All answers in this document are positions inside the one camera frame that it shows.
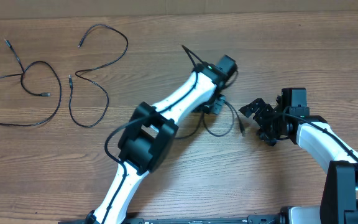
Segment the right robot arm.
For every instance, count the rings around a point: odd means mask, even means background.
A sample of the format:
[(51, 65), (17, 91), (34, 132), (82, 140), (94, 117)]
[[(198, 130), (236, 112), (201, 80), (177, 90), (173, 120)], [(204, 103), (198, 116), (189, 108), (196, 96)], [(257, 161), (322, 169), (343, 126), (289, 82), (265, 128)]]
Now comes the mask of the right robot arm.
[(305, 88), (284, 88), (276, 107), (257, 98), (240, 108), (259, 125), (260, 140), (274, 146), (289, 139), (309, 153), (326, 173), (321, 203), (311, 207), (283, 207), (264, 223), (358, 224), (358, 152), (319, 115), (312, 115)]

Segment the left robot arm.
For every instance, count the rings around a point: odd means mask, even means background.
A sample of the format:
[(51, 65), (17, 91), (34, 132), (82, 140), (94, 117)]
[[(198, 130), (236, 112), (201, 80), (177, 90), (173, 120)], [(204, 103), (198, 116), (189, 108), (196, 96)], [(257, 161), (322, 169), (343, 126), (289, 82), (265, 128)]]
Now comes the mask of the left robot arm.
[(217, 64), (196, 64), (189, 79), (162, 101), (141, 103), (130, 121), (118, 128), (120, 153), (116, 176), (101, 205), (85, 223), (122, 223), (143, 179), (154, 172), (168, 154), (180, 123), (192, 112), (218, 114), (224, 100), (220, 92), (237, 73), (234, 59), (224, 55)]

